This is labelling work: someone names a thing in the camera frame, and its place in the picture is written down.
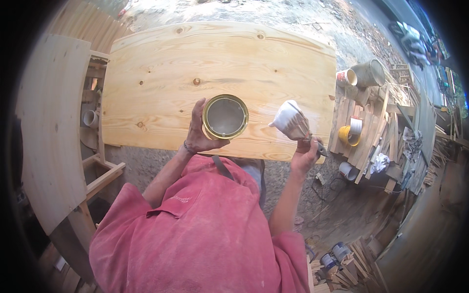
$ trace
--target paint can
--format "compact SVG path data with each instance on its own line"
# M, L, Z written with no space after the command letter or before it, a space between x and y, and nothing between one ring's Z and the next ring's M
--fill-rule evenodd
M342 88L349 84L355 86L357 83L356 74L350 68L337 72L335 74L335 78L337 80L337 85Z
M339 139L351 146L356 146L360 142L360 134L351 134L350 125L346 125L339 128Z
M336 265L334 259L328 253L326 253L323 257L321 257L321 262L323 263L326 271L330 270L332 267Z
M360 119L354 118L354 116L350 117L350 131L348 132L348 134L359 135L361 133L362 133L362 121Z
M352 66L357 78L357 87L370 87L384 85L386 77L381 63L377 59Z
M340 173L349 181L355 180L358 176L359 170L353 167L349 162L342 162L339 165Z
M228 94L211 98L202 112L202 124L211 139L233 139L246 129L248 121L245 103Z
M93 110L85 110L83 112L83 123L89 128L98 128L99 126L99 117Z
M342 259L344 259L344 257L349 254L349 253L352 253L352 251L350 251L350 249L347 247L347 245L345 245L343 242L338 242L333 248L332 248L332 253L334 253L335 257L337 258L337 260L339 262L342 261Z

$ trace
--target curved wooden panel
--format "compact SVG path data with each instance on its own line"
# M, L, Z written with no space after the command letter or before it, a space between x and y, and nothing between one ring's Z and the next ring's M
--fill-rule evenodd
M331 47L263 25L199 22L139 32L111 48L103 140L177 150L195 102L227 93L245 102L250 120L228 146L208 153L290 161L296 143L267 124L284 101L294 99L327 147L335 72Z
M75 38L44 35L18 91L23 187L47 235L86 199L79 129L90 46Z

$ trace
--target red shirt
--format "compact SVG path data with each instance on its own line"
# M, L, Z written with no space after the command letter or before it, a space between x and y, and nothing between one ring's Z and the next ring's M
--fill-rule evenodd
M254 179L195 155L152 209L126 183L91 240L104 292L309 292L303 237L271 237Z

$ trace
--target bracelet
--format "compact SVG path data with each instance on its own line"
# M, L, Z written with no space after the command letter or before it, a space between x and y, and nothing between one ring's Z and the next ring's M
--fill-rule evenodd
M184 148L189 152L189 154L191 155L196 155L197 152L196 151L192 151L191 149L189 149L189 147L186 145L186 141L184 141Z

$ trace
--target dirt ground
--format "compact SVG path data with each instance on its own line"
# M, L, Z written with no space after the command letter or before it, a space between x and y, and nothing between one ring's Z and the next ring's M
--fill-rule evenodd
M193 21L238 21L259 23L294 31L331 45L336 50L337 70L378 57L389 65L389 58L401 60L397 51L375 27L355 11L352 2L343 0L134 0L120 19L135 32L173 23ZM175 154L174 151L106 145L106 159L125 162L124 174L104 188L99 196L112 202L125 182L141 192ZM377 188L345 183L338 167L342 156L330 154L324 164L308 174L298 206L297 230L315 252L329 251L339 241L369 236L387 195ZM289 174L289 163L265 162L267 198L264 214L269 217ZM321 173L322 187L315 180Z

